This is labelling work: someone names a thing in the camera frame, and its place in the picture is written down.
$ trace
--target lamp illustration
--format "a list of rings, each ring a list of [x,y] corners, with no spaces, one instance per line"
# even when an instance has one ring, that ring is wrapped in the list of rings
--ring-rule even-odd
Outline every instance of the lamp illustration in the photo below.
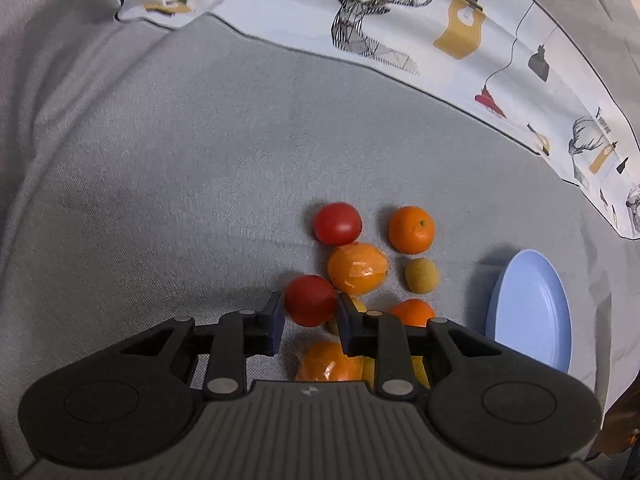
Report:
[[[600,171],[600,168],[607,160],[607,157],[614,152],[617,145],[617,141],[613,142],[613,144],[607,143],[607,145],[600,151],[595,160],[589,165],[589,171],[591,171],[592,174],[596,174]]]
[[[618,167],[616,168],[616,171],[622,175],[622,172],[625,171],[625,166],[626,166],[626,162],[629,160],[629,158],[625,158],[625,160],[623,160],[622,162],[620,162],[620,164],[618,165]]]
[[[447,30],[433,46],[455,59],[463,59],[478,50],[482,41],[482,23],[486,18],[478,0],[452,0]]]
[[[545,44],[557,29],[558,26],[556,25],[556,28],[551,31],[551,34],[543,41],[542,45],[538,46],[538,51],[529,58],[529,68],[545,83],[549,77],[549,63],[547,63],[545,59]]]
[[[533,132],[534,134],[536,134],[536,137],[538,138],[538,140],[540,141],[540,145],[542,146],[542,153],[544,153],[546,156],[549,156],[549,153],[551,152],[551,145],[549,144],[549,139],[547,139],[544,135],[539,134],[536,130],[533,129],[533,127],[529,123],[527,123],[527,128],[529,129],[530,132]]]
[[[507,63],[507,65],[499,68],[498,70],[496,70],[495,72],[489,75],[489,77],[484,82],[484,86],[482,87],[482,90],[474,98],[476,102],[480,103],[481,105],[484,105],[487,109],[491,110],[494,114],[502,118],[506,118],[506,115],[504,114],[502,109],[497,105],[494,97],[491,95],[491,92],[489,92],[486,86],[489,83],[489,79],[491,79],[498,72],[501,72],[502,70],[508,68],[513,62],[513,48],[516,45],[516,41],[518,41],[518,30],[520,29],[520,25],[522,25],[522,22],[526,18],[527,14],[531,10],[531,7],[533,7],[533,2],[531,2],[529,9],[527,9],[527,12],[524,13],[523,17],[518,22],[518,26],[516,27],[515,37],[513,38],[513,43],[511,43],[511,57],[509,59],[509,62]]]
[[[189,14],[194,9],[189,5],[188,0],[165,0],[164,3],[152,3],[142,6],[146,12],[157,12],[163,16],[172,17],[176,14]]]

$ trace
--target peeled orange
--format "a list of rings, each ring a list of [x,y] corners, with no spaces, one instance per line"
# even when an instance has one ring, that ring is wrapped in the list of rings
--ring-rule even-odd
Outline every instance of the peeled orange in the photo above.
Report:
[[[389,221],[389,241],[404,254],[423,253],[436,235],[436,225],[431,215],[414,205],[401,207]]]
[[[320,341],[300,359],[297,381],[359,381],[362,357],[347,357],[340,343]]]
[[[336,248],[326,270],[335,288],[359,296],[384,282],[388,268],[386,256],[375,245],[354,242]]]
[[[436,316],[431,305],[423,300],[406,300],[393,307],[389,314],[402,319],[402,324],[426,326],[427,321]]]

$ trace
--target tomato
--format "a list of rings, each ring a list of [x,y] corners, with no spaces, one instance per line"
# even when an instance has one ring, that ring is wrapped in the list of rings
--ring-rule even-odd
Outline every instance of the tomato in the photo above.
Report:
[[[316,238],[326,245],[353,242],[362,232],[362,219],[351,204],[335,202],[324,206],[313,220]]]
[[[329,321],[338,309],[338,295],[326,279],[306,274],[293,280],[284,290],[284,305],[289,317],[300,326],[319,326]]]

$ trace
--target plate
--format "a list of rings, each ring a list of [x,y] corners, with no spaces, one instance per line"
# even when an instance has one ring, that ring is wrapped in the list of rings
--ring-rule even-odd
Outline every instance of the plate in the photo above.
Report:
[[[571,317],[558,273],[533,249],[516,254],[495,284],[486,336],[562,372],[571,361]]]

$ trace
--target black lamp print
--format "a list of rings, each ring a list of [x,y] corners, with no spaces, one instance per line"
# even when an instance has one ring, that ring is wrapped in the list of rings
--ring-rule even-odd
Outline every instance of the black lamp print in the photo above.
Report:
[[[626,166],[626,162],[629,160],[629,158],[625,158],[625,160],[623,160],[622,162],[620,162],[620,164],[618,165],[618,167],[616,168],[616,171],[622,175],[622,172],[625,171],[625,166]]]
[[[545,44],[549,41],[556,30],[558,30],[557,25],[554,30],[551,31],[551,34],[548,35],[546,40],[543,41],[542,45],[538,46],[538,51],[529,58],[529,68],[532,69],[533,72],[545,83],[549,77],[549,63],[547,63],[545,59]]]

